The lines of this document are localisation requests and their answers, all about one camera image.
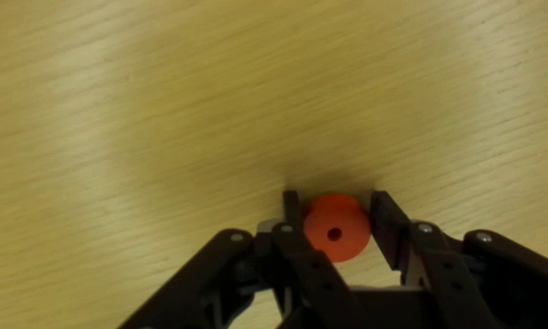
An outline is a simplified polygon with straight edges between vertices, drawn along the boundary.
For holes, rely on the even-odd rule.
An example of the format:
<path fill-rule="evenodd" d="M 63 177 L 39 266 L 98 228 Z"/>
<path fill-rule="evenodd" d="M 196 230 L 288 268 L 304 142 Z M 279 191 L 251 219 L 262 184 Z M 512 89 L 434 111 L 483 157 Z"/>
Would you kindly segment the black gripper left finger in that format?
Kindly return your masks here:
<path fill-rule="evenodd" d="M 295 190 L 282 191 L 282 219 L 291 230 L 302 228 L 302 202 Z"/>

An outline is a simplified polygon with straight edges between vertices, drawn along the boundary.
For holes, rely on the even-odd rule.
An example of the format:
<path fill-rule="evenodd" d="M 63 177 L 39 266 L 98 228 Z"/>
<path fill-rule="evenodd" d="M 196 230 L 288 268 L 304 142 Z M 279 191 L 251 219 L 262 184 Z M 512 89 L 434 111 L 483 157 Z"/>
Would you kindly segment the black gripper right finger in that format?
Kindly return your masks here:
<path fill-rule="evenodd" d="M 372 237 L 392 270 L 407 263 L 408 217 L 385 190 L 370 193 L 368 221 Z"/>

